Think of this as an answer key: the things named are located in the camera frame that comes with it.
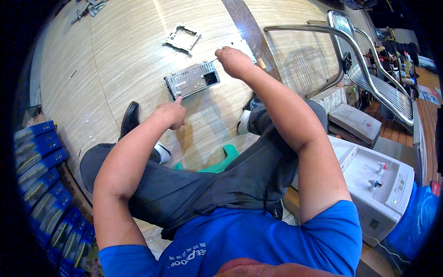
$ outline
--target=cable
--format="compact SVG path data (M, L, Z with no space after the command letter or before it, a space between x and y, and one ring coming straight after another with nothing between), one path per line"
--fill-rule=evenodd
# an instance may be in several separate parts
M386 250L386 252L388 252L390 255L397 256L397 257L400 259L400 261L405 262L405 263L407 263L407 264L411 264L409 261L405 261L405 260L403 260L402 258L400 258L399 255L390 252L386 247L384 247L384 246L378 241L378 239L373 238L373 237L370 237L370 236L366 235L365 233L363 233L363 234L364 234L366 237L369 237L369 238L375 239L375 240L377 241L377 244L380 245L384 250Z

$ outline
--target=blue packaging box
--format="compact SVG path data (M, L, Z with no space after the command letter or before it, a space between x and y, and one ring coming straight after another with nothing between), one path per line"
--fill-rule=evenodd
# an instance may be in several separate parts
M72 196L68 191L64 191L46 213L42 223L40 223L39 230L37 231L37 242L44 250L47 247L51 235L55 232L64 211L69 204L71 204L71 201Z
M52 168L50 171L43 174L37 181L35 181L28 189L24 192L23 200L26 205L25 208L30 210L33 206L41 199L43 194L49 189L49 187L55 183L60 178L57 170Z
M48 157L34 164L23 175L19 177L19 186L22 191L27 191L29 187L37 181L43 174L48 172L54 166L61 164L68 154L65 149L62 148L56 152L50 154Z
M54 122L47 121L34 126L30 126L25 129L21 129L14 133L14 146L15 149L23 145L28 140L38 136L40 134L55 130Z
M17 174L22 175L46 154L61 146L62 143L55 131L44 133L29 140L14 152Z
M79 220L69 234L68 240L66 241L65 247L63 248L60 264L58 266L58 272L62 277L71 276L75 253L77 252L77 248L80 245L80 240L83 236L83 233L85 232L87 225L88 223L86 222L86 220Z
M54 267L57 267L63 247L68 240L72 228L79 220L82 222L80 224L86 225L86 220L82 217L80 211L75 206L71 206L52 236L48 246L47 256Z
M83 277L85 275L86 260L88 258L92 241L94 240L94 236L94 226L88 224L82 239L80 240L80 245L77 248L77 252L75 253L74 266L72 268L71 276Z
M42 197L31 212L31 227L37 231L42 223L45 215L51 209L52 205L57 201L58 197L66 191L65 187L58 181L48 192Z

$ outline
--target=forearm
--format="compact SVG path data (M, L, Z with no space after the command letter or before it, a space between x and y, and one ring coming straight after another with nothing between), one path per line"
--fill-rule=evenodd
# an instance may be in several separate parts
M258 95L280 135L294 151L326 135L306 102L259 67L246 73L243 81Z
M129 199L136 191L156 142L171 126L169 117L156 110L124 136L106 157L94 184L94 192L105 191Z

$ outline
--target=metal frame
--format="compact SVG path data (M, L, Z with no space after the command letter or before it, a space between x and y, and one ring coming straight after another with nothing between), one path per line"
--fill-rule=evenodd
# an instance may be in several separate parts
M344 39L348 38L350 40L353 40L347 33L336 29L336 28L332 28L329 26L323 26L323 25L290 25L290 24L286 24L286 25L276 25L276 26L265 26L264 31L278 31L278 30L292 30L292 31L309 31L309 32L318 32L318 33L325 33L325 34L330 34L331 38L334 35L343 35L345 37L343 37ZM342 66L342 61L340 59L340 52L338 52L338 49L335 48L335 44L334 44L334 49L335 49L335 54L337 55L337 62L338 62L338 73L333 76L333 78L331 78L331 80L327 80L327 82L321 86L318 89L315 89L311 92L309 92L306 95L306 98L312 98L315 95L319 94L322 91L325 91L335 85L338 84L338 82L340 82L343 79L344 76L344 71L343 71L343 66Z
M190 44L188 43L188 41L186 41L186 39L183 39L181 36L177 36L177 31L179 29L183 29L183 30L195 33L195 35L193 35L192 40L190 41ZM194 28L188 24L179 22L174 27L174 29L169 34L169 36L166 38L165 42L178 48L178 49L183 49L183 50L190 52L192 47L194 47L195 43L197 42L197 40L201 34L202 34L201 30Z
M407 126L413 126L414 124L414 119L413 119L413 115L412 118L406 118L403 114L399 113L397 108L394 107L390 100L386 99L375 87L374 83L372 82L371 79L371 75L369 74L368 71L368 67L366 65L366 61L363 58L363 54L360 51L360 48L357 45L356 40L354 39L355 37L355 31L357 31L358 33L362 34L366 39L369 40L372 52L374 52L374 57L376 58L376 64L377 66L379 66L378 64L380 64L380 61L378 60L378 55L377 55L377 51L375 51L375 47L373 46L373 42L371 40L371 38L362 30L354 28L354 26L352 25L351 21L348 19L348 23L350 25L350 29L351 29L351 35L347 34L346 32L331 27L331 22L332 22L332 16L337 13L339 15L343 15L344 17L347 18L347 16L341 12L338 11L334 11L331 10L328 12L328 16L327 16L327 23L329 26L323 26L323 25L291 25L291 24L286 24L286 25L276 25L276 26L265 26L264 27L264 31L277 31L277 30L293 30L293 31L310 31L310 32L318 32L318 33L324 33L324 34L329 34L332 38L333 41L333 46L334 46L334 50L335 53L337 55L337 60L338 60L338 67L339 67L339 73L335 76L335 78L330 81L327 82L325 85L323 85L321 88L319 88L318 90L314 90L311 91L307 97L311 98L313 96L315 96L317 93L326 90L334 85L336 85L339 81L341 81L341 79L343 78L343 66L342 66L342 61L341 59L342 57L342 51L340 49L340 45L338 43L338 38L342 38L344 39L352 48L352 50L355 53L355 58L357 59L358 65L360 66L361 69L361 73L366 81L366 84L368 86L369 91L374 95L375 98L377 98L377 100L379 100L383 105L388 106L389 110L400 120L401 123L406 124ZM392 78L392 76L390 76L385 70L382 70L383 75L385 75L390 81L393 82L393 84L400 90L400 92L404 95L406 95L409 100L410 97L407 94L407 92L404 90L404 88L395 80Z

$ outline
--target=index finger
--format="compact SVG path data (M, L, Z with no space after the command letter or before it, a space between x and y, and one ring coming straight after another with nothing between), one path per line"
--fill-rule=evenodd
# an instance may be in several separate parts
M177 100L175 100L174 101L174 103L177 103L177 104L182 104L182 100L183 100L183 97L181 97L181 96L179 96L178 98L177 98Z

